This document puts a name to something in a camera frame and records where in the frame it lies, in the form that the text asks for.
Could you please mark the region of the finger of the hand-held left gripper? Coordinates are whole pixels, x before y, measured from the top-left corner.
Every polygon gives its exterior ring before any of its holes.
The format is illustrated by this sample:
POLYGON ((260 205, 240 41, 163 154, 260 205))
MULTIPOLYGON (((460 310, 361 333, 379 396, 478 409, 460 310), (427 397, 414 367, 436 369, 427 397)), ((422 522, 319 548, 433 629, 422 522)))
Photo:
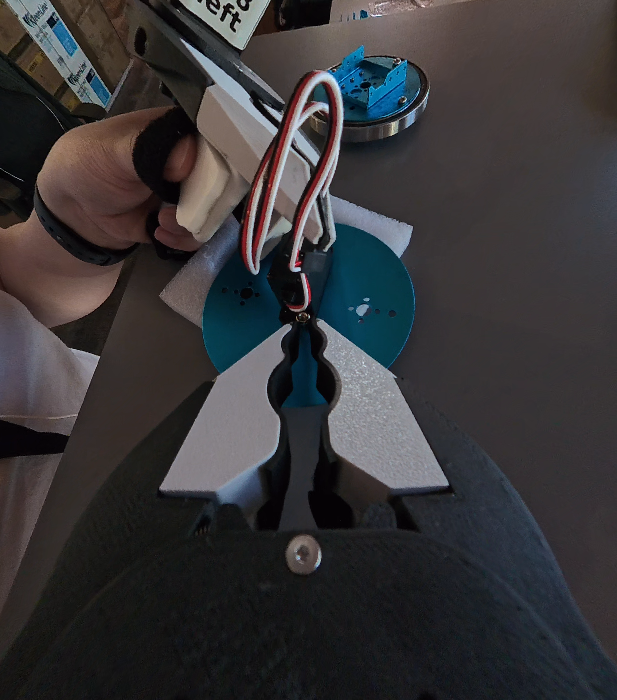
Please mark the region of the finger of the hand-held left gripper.
MULTIPOLYGON (((295 211, 305 186, 311 176, 310 165, 316 165, 316 160, 288 160, 280 180, 278 194, 273 209, 292 222, 295 211)), ((308 217, 304 227, 304 238, 318 244, 323 235, 323 227, 317 207, 308 217)))
POLYGON ((204 91, 196 118, 199 132, 251 183, 278 127, 261 114, 237 81, 186 40, 181 43, 213 82, 204 91))

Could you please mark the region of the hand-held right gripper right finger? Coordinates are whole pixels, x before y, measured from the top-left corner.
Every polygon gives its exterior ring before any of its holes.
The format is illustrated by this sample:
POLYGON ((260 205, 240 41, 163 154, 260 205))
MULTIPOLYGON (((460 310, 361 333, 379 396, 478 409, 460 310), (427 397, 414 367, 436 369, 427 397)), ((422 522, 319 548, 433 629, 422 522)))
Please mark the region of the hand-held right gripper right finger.
POLYGON ((327 415, 327 451, 337 493, 353 510, 392 496, 444 491, 440 467, 395 376, 365 351, 316 321, 321 359, 336 382, 327 415))

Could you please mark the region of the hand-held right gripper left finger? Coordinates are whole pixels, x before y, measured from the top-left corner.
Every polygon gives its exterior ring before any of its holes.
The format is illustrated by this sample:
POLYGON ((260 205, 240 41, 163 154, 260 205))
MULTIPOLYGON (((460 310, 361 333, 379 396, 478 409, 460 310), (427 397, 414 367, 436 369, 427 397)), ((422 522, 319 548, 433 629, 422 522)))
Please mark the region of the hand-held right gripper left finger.
POLYGON ((280 417, 268 383, 291 328, 276 330, 217 377, 160 485, 163 495, 231 503, 244 515, 269 500, 260 469, 278 449, 280 417))

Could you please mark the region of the black servo motor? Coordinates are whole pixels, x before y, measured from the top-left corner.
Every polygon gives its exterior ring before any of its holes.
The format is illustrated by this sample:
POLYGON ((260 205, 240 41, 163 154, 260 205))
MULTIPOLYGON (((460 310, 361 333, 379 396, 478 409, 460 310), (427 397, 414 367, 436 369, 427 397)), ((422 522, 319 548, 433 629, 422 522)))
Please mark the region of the black servo motor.
MULTIPOLYGON (((279 320, 282 324, 295 322, 304 302, 300 275, 289 270, 289 254, 290 246, 278 247, 267 275, 269 286, 280 304, 279 320)), ((311 300, 304 312, 311 317, 317 316, 320 310, 332 260, 332 250, 307 253, 304 269, 311 300)))

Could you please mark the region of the blue round metal plate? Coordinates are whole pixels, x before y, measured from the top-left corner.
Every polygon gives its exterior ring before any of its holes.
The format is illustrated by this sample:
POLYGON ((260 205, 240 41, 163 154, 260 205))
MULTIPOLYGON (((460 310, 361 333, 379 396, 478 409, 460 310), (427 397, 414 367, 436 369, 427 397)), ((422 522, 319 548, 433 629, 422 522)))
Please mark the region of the blue round metal plate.
MULTIPOLYGON (((318 316, 387 368, 400 355, 413 325, 415 294, 409 273, 386 244, 355 227, 337 225, 333 250, 318 316)), ((274 256, 271 252, 252 276, 235 253, 210 288, 202 329, 218 372, 280 328, 280 304, 267 281, 274 256)))

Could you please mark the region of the person's left forearm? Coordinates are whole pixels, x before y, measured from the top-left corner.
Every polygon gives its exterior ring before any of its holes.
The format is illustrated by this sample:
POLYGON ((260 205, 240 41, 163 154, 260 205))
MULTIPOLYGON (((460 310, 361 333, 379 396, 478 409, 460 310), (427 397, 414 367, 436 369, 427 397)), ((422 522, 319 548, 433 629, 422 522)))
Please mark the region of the person's left forearm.
POLYGON ((110 296, 123 262, 101 267, 71 256, 37 215, 0 228, 0 289, 48 328, 80 319, 110 296))

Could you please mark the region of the dark grey desk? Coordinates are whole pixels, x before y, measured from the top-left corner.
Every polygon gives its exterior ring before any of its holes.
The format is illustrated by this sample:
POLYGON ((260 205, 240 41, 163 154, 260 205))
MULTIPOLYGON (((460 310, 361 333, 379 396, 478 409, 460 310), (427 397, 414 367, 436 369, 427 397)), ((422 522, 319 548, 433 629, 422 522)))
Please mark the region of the dark grey desk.
POLYGON ((474 1, 254 39, 284 97, 362 41, 430 77, 343 152, 339 197, 415 226, 393 372, 453 483, 403 528, 196 535, 157 498, 212 366, 139 253, 0 620, 0 699, 617 699, 617 1, 474 1), (583 620, 569 594, 593 626, 583 620))

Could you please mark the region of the person's left hand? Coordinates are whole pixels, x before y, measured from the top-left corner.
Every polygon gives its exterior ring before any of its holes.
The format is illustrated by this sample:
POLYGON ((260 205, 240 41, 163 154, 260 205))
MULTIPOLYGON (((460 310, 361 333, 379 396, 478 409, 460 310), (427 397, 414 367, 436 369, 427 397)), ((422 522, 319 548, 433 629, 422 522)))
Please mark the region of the person's left hand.
POLYGON ((133 150, 144 129, 172 111, 137 110, 60 137, 38 175, 43 203, 60 222, 97 246, 128 249, 147 242, 145 222, 161 200, 139 178, 133 150))

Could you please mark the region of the stack of labelled cardboard boxes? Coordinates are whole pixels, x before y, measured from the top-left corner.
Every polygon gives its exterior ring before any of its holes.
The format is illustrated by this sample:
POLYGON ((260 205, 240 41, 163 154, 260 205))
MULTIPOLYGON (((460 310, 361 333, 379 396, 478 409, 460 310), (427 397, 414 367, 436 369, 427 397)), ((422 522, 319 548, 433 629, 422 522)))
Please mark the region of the stack of labelled cardboard boxes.
POLYGON ((0 52, 72 113, 109 110, 129 69, 100 1, 0 1, 0 52))

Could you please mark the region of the silver round bearing base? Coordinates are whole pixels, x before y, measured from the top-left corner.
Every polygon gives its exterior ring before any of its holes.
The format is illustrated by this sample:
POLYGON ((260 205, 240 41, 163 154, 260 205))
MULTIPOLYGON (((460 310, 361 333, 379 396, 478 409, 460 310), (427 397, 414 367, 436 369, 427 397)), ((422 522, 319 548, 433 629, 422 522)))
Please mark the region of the silver round bearing base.
POLYGON ((344 108, 343 143, 385 139, 407 129, 419 118, 426 107, 430 83, 420 67, 409 61, 408 64, 405 96, 408 101, 391 116, 362 122, 345 121, 344 108))

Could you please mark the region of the white foam sheet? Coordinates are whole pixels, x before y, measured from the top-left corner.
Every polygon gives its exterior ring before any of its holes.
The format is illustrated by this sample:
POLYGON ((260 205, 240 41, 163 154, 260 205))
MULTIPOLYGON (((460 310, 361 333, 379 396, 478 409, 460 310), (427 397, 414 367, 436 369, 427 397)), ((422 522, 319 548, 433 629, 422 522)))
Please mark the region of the white foam sheet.
MULTIPOLYGON (((336 224, 363 230, 401 257, 410 243, 413 226, 331 196, 336 224)), ((167 284, 160 298, 176 313, 201 327, 208 291, 216 276, 238 248, 240 224, 233 214, 205 242, 167 284)))

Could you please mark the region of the black bag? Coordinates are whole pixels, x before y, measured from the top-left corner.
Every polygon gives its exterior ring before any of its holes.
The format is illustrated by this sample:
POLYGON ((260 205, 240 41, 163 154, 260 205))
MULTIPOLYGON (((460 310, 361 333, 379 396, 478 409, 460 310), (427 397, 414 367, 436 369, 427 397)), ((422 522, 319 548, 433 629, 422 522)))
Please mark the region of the black bag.
POLYGON ((0 52, 0 226, 27 219, 35 181, 52 145, 68 130, 105 117, 85 104, 71 113, 0 52))

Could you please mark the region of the black wristband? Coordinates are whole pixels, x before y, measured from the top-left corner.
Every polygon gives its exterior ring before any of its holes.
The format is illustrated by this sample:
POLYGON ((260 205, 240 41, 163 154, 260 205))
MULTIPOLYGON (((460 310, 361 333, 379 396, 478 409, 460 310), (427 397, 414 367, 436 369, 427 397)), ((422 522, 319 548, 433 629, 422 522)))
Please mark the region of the black wristband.
POLYGON ((49 210, 37 186, 34 187, 33 210, 51 238, 71 256, 82 262, 99 267, 110 267, 122 262, 139 247, 137 243, 126 249, 108 249, 86 240, 49 210))

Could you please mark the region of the person in white shirt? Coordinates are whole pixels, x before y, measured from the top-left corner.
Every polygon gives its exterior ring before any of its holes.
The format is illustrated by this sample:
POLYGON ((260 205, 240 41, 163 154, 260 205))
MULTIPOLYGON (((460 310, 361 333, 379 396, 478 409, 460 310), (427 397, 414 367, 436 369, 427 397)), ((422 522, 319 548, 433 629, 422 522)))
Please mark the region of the person in white shirt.
POLYGON ((0 291, 0 611, 97 363, 0 291))

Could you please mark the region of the blue metal bracket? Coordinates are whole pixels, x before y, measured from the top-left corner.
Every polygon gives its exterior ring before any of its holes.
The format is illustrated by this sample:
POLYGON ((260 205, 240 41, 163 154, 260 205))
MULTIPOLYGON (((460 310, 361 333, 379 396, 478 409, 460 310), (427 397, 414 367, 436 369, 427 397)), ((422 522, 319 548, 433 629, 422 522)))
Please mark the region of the blue metal bracket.
POLYGON ((400 57, 367 57, 363 46, 331 67, 340 86, 345 121, 362 122, 394 114, 408 101, 408 67, 408 61, 400 57))

